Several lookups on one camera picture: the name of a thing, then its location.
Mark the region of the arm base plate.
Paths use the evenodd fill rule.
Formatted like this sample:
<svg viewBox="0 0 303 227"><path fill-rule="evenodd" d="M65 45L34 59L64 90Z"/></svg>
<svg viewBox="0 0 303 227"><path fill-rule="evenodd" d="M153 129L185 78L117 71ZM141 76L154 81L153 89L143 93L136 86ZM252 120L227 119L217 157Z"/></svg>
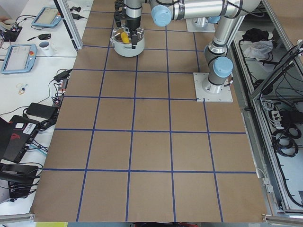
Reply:
<svg viewBox="0 0 303 227"><path fill-rule="evenodd" d="M208 80L209 73L193 73L196 100L198 102L232 103L232 93L228 79L223 85L213 85Z"/></svg>
<svg viewBox="0 0 303 227"><path fill-rule="evenodd" d="M212 23L209 23L207 18L192 18L186 19L188 32L202 32L202 33L214 33L215 27Z"/></svg>

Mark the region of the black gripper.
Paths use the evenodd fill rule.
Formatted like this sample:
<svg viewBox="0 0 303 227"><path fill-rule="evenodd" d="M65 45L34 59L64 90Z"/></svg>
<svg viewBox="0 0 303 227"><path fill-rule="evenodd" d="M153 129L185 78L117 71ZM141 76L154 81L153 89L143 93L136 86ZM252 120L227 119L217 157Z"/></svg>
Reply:
<svg viewBox="0 0 303 227"><path fill-rule="evenodd" d="M121 17L115 17L115 23L117 27L121 27ZM132 18L126 17L126 27L130 29L132 49L135 49L138 43L137 29L141 25L141 17Z"/></svg>

